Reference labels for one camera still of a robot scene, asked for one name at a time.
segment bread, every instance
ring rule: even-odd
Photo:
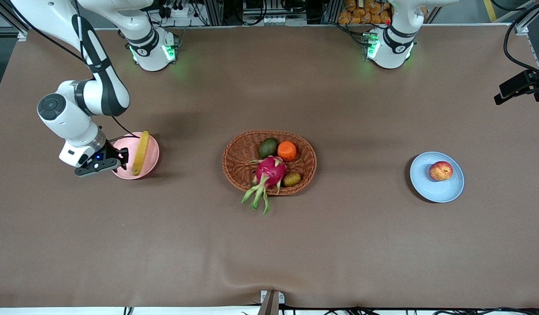
[[[361,17],[362,24],[369,23],[370,21],[371,21],[371,14],[369,12],[365,13],[365,15]]]
[[[342,25],[349,24],[350,20],[351,20],[351,14],[347,11],[342,11],[338,17],[338,24],[342,24]]]
[[[375,6],[376,6],[376,3],[374,2],[374,0],[365,0],[366,12],[370,12]]]
[[[423,12],[423,20],[427,21],[427,18],[429,17],[429,12],[427,11],[427,8],[424,6],[419,7],[421,9],[421,12]]]
[[[385,24],[386,21],[389,21],[389,20],[391,20],[391,18],[390,18],[390,14],[388,13],[388,11],[382,11],[380,13],[380,23]]]
[[[379,14],[382,10],[382,4],[375,2],[374,7],[370,10],[371,14]]]
[[[380,16],[378,14],[371,15],[371,23],[380,24]]]
[[[356,8],[354,11],[353,11],[353,17],[354,18],[362,18],[363,16],[365,16],[365,9],[363,8]]]
[[[349,12],[353,12],[357,8],[357,3],[355,0],[345,0],[345,9]]]

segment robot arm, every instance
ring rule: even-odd
[[[153,0],[78,0],[83,8],[107,18],[129,42],[133,58],[147,71],[158,71],[176,60],[178,37],[153,28],[145,12]]]
[[[409,58],[413,39],[423,25],[420,6],[447,6],[458,0],[391,0],[394,8],[392,22],[385,28],[375,28],[375,46],[367,54],[379,66],[393,69],[401,66]]]
[[[129,106],[129,92],[117,76],[91,24],[77,16],[69,0],[13,0],[21,18],[40,31],[81,51],[94,78],[67,80],[38,105],[41,120],[65,139],[59,154],[79,176],[125,166],[127,150],[117,151],[91,120],[91,115],[119,116]]]

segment pink bowl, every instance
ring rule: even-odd
[[[143,134],[142,132],[134,132],[136,136],[141,136]],[[129,150],[129,160],[127,161],[127,169],[123,169],[121,167],[117,168],[117,177],[123,178],[123,179],[137,179],[141,178],[145,175],[147,175],[153,168],[155,168],[155,165],[157,165],[159,161],[159,144],[153,138],[153,136],[150,136],[149,138],[149,146],[147,147],[147,154],[145,155],[145,162],[143,163],[143,169],[141,169],[141,173],[137,176],[131,175],[131,168],[133,167],[133,161],[135,160],[135,152],[137,152],[137,147],[139,146],[139,138],[121,138],[117,140],[113,147],[116,149],[123,149],[126,147]]]

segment woven basket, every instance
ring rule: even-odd
[[[276,138],[279,143],[291,141],[297,147],[297,157],[285,162],[287,174],[297,172],[302,180],[293,187],[282,187],[279,196],[292,195],[305,188],[316,171],[316,154],[314,149],[302,137],[293,133],[272,130],[250,130],[236,136],[223,152],[223,171],[225,176],[241,191],[247,191],[252,187],[252,181],[256,173],[256,165],[250,164],[252,160],[259,160],[258,149],[262,141],[267,138]],[[267,189],[268,195],[277,195],[277,187]]]

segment red apple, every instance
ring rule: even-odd
[[[452,165],[445,161],[439,161],[429,168],[429,176],[433,181],[446,181],[452,176]]]

